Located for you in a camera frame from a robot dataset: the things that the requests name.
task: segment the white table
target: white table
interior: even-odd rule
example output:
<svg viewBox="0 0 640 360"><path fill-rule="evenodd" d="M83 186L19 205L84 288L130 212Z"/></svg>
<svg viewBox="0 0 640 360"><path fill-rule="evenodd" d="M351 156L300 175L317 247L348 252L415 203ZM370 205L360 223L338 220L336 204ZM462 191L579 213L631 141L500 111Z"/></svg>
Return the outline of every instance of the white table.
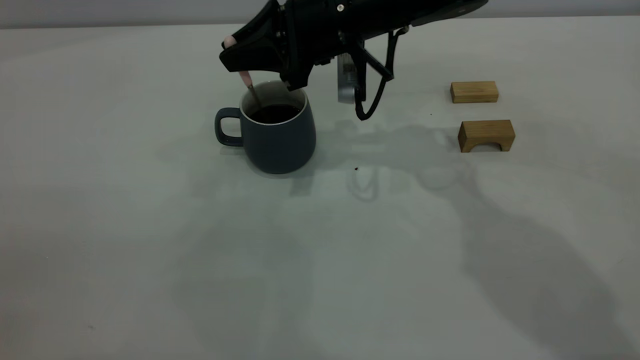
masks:
<svg viewBox="0 0 640 360"><path fill-rule="evenodd" d="M212 133L237 28L0 31L0 358L640 357L640 17L414 28L367 122L316 67L280 177Z"/></svg>

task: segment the mug rim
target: mug rim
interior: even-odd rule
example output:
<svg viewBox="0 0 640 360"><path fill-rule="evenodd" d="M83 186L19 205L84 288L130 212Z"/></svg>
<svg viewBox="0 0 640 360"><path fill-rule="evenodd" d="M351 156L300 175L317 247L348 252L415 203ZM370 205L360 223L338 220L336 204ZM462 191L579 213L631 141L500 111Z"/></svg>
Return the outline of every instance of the mug rim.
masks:
<svg viewBox="0 0 640 360"><path fill-rule="evenodd" d="M283 81L280 81L280 80L269 80L269 81L263 81L263 82L261 82L261 83L259 83L259 84L257 84L257 85L254 85L253 87L255 88L255 87L257 87L257 86L261 86L261 85L264 85L264 84L270 84L270 83L281 83L281 84L283 84L285 87L287 86ZM244 101L244 97L250 94L250 91L249 91L249 90L247 90L247 91L244 93L244 95L242 95L242 98L240 98L240 105L238 106L238 108L240 109L240 113L244 116L244 118L245 118L245 119L247 119L247 120L249 120L250 122L253 122L254 124L258 124L258 125L262 125L262 126L278 126L278 125L284 125L284 124L286 124L286 123L288 123L288 122L292 122L293 120L296 120L296 119L297 119L300 115L302 115L302 113L307 109L307 106L309 106L309 98L307 97L307 93L306 93L306 91L304 91L304 89L301 89L301 88L300 88L300 89L293 90L293 91L297 91L297 90L300 90L300 91L302 92L302 95L304 95L304 96L305 96L305 105L302 107L302 109L300 110L300 112L299 112L296 116L292 117L291 119L289 119L289 120L287 120L287 121L278 122L278 123L276 123L276 124L265 124L265 123L263 123L263 122L257 122L257 121L255 121L255 120L251 119L251 118L249 117L249 115L247 115L247 114L244 112L244 108L243 108L243 106L242 106L242 103L243 103L243 101Z"/></svg>

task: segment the wooden bridge block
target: wooden bridge block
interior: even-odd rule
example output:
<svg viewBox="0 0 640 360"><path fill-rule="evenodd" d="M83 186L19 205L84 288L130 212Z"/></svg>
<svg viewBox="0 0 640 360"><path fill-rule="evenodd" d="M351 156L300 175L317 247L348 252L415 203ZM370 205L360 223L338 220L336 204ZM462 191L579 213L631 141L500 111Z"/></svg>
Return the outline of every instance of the wooden bridge block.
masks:
<svg viewBox="0 0 640 360"><path fill-rule="evenodd" d="M463 121L458 133L462 152L470 152L482 143L497 143L502 151L509 151L515 138L510 120Z"/></svg>
<svg viewBox="0 0 640 360"><path fill-rule="evenodd" d="M451 99L454 104L466 102L498 102L498 86L495 81L451 83Z"/></svg>

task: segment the mug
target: mug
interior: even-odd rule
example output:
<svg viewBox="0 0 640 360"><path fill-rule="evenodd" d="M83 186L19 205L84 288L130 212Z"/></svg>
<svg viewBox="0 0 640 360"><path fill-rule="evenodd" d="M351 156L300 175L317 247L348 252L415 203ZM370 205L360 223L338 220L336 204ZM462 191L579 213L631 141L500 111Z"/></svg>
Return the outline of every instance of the mug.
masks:
<svg viewBox="0 0 640 360"><path fill-rule="evenodd" d="M251 119L259 106L251 92L240 101L240 108L223 108L216 115L216 138L222 145L244 147L249 160L269 174L286 174L306 164L316 149L316 125L309 99L302 89L287 89L281 81L255 85L255 93L263 108L271 105L290 105L300 109L291 119L277 124L265 124ZM222 131L224 118L240 119L241 137Z"/></svg>

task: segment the coffee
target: coffee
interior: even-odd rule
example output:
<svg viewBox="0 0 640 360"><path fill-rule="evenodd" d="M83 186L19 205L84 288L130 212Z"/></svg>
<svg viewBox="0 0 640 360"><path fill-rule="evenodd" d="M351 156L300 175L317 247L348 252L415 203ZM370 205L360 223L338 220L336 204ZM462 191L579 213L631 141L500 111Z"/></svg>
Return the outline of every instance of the coffee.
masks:
<svg viewBox="0 0 640 360"><path fill-rule="evenodd" d="M296 117L300 109L291 105L269 105L256 111L249 117L261 124L279 124Z"/></svg>

